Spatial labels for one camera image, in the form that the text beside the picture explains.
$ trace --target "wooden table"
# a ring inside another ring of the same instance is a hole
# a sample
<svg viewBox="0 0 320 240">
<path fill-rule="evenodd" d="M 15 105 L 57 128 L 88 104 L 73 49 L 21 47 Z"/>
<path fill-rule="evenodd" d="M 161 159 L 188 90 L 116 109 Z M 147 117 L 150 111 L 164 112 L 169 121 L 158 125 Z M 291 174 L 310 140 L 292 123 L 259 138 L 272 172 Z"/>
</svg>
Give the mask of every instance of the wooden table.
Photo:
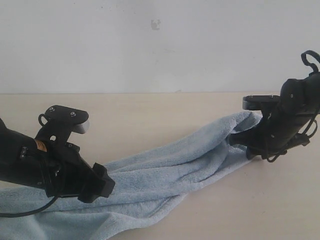
<svg viewBox="0 0 320 240">
<path fill-rule="evenodd" d="M 89 113 L 90 128 L 73 133 L 90 164 L 118 160 L 178 140 L 217 118 L 242 111 L 237 93 L 0 95 L 8 128 L 35 136 L 38 115 L 52 105 Z M 113 240 L 320 239 L 320 133 L 274 163 L 254 161 L 191 193 L 159 223 Z M 0 182 L 0 187 L 15 186 Z"/>
</svg>

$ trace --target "towel fold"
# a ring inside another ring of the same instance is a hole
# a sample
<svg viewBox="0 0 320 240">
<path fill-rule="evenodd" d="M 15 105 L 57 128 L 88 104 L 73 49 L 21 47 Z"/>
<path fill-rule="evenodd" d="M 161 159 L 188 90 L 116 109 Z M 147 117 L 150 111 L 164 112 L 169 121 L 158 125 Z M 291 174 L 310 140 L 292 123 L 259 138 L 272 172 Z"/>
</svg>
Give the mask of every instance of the towel fold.
<svg viewBox="0 0 320 240">
<path fill-rule="evenodd" d="M 178 141 L 104 164 L 115 187 L 109 198 L 83 203 L 61 198 L 45 211 L 0 218 L 1 240 L 105 240 L 145 228 L 167 216 L 184 197 L 249 163 L 246 147 L 228 144 L 230 133 L 252 128 L 261 115 L 242 111 L 219 118 Z M 0 212 L 37 209 L 44 190 L 0 190 Z"/>
</svg>

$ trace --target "fleece cloth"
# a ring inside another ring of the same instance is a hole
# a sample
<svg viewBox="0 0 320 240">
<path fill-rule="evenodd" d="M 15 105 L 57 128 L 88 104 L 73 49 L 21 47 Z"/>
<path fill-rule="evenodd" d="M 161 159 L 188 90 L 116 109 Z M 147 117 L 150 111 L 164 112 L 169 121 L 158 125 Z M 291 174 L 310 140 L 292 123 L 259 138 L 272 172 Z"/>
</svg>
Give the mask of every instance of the fleece cloth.
<svg viewBox="0 0 320 240">
<path fill-rule="evenodd" d="M 168 145 L 104 164 L 116 182 L 109 198 L 82 203 L 61 198 L 45 211 L 0 218 L 1 240 L 106 240 L 145 228 L 167 216 L 184 197 L 248 164 L 246 147 L 228 136 L 255 126 L 261 116 L 242 111 L 219 118 Z M 44 190 L 21 186 L 0 190 L 0 212 L 37 209 L 50 199 Z"/>
</svg>

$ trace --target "white wall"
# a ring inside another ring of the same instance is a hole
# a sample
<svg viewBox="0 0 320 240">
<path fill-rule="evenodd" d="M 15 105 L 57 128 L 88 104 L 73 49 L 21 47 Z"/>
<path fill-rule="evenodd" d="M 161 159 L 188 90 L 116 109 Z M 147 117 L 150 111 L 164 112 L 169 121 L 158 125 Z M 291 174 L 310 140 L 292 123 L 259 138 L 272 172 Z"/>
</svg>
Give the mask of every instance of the white wall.
<svg viewBox="0 0 320 240">
<path fill-rule="evenodd" d="M 0 93 L 279 91 L 311 71 L 300 54 L 320 52 L 319 7 L 0 0 Z"/>
</svg>

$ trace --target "orange label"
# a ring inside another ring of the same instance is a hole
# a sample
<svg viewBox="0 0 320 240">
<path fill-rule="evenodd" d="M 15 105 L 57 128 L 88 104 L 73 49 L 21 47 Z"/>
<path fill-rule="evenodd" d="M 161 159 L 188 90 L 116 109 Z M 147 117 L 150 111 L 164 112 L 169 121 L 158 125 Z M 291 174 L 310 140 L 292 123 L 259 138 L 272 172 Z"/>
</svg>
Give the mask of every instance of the orange label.
<svg viewBox="0 0 320 240">
<path fill-rule="evenodd" d="M 47 152 L 47 147 L 46 145 L 42 142 L 42 141 L 39 141 L 39 140 L 36 140 L 35 139 L 35 143 L 36 143 L 36 146 L 39 150 L 41 151 L 44 151 L 44 152 Z"/>
</svg>

